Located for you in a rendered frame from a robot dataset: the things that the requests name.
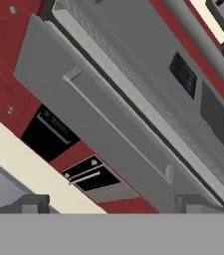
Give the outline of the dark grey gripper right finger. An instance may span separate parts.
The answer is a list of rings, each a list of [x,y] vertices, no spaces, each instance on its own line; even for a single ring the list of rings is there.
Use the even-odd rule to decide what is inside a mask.
[[[186,214],[224,214],[224,207],[209,202],[198,194],[177,194],[174,205],[179,213]]]

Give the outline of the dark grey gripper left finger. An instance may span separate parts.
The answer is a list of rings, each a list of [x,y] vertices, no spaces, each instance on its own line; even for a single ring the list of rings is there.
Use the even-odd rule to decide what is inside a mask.
[[[41,214],[50,213],[49,194],[24,194],[11,204],[0,207],[0,214]]]

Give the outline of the grey freezer door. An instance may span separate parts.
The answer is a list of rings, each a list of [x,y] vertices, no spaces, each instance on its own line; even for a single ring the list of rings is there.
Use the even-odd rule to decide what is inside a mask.
[[[183,158],[149,132],[141,118],[53,23],[32,16],[16,65],[16,79],[116,172],[138,198],[97,203],[110,213],[172,211],[177,194],[198,194],[216,205],[224,199]],[[66,82],[63,76],[78,66],[73,83],[162,172],[172,164],[167,184],[141,156]]]

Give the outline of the grey fridge body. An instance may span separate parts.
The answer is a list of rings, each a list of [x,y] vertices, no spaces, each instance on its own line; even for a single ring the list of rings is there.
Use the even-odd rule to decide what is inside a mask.
[[[224,198],[224,145],[200,114],[216,94],[148,0],[56,0],[54,15],[147,130]]]

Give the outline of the grey fridge door with dispenser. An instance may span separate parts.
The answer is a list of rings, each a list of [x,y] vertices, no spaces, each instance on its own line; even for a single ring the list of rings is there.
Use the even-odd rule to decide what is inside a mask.
[[[72,0],[86,50],[186,160],[224,185],[224,88],[162,0]]]

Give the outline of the black microwave oven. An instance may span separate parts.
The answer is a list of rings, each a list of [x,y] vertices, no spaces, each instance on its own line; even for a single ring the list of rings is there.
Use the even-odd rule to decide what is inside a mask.
[[[80,138],[46,106],[41,105],[22,135],[22,141],[47,162],[57,158]]]

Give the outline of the black oven with knobs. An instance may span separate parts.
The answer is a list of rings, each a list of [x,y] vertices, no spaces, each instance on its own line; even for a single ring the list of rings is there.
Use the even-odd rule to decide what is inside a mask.
[[[96,203],[138,198],[138,194],[95,154],[65,169],[62,175]]]

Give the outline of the red cupboard run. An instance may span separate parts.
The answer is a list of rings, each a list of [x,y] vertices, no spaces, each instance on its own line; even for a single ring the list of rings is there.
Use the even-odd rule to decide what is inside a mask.
[[[0,0],[0,123],[22,140],[41,102],[14,77],[30,16],[48,0]],[[57,172],[94,155],[82,140],[48,162]]]

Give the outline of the long grey bar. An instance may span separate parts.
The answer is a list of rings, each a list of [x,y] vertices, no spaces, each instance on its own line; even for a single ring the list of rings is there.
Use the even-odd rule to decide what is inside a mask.
[[[164,0],[165,5],[224,82],[224,57],[192,14],[184,0]]]

